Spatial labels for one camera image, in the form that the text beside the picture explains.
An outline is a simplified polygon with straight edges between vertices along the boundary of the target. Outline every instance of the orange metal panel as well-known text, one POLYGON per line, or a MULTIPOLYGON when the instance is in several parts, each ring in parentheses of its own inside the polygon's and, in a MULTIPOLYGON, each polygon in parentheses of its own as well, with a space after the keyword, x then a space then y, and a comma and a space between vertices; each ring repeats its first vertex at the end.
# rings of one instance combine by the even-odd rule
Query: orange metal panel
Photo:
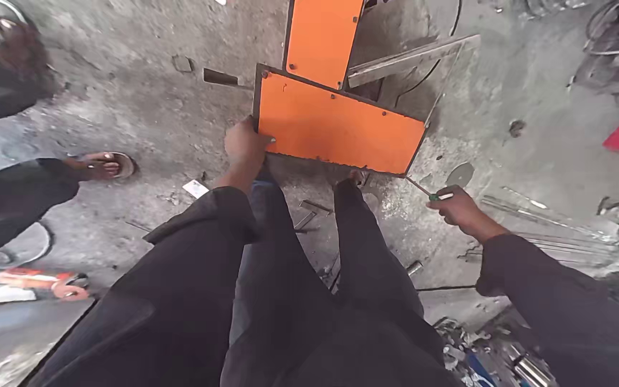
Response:
POLYGON ((262 77, 258 100, 273 153, 403 174, 424 135, 421 121, 284 75, 262 77))
POLYGON ((295 0, 286 71, 340 89, 364 0, 295 0))

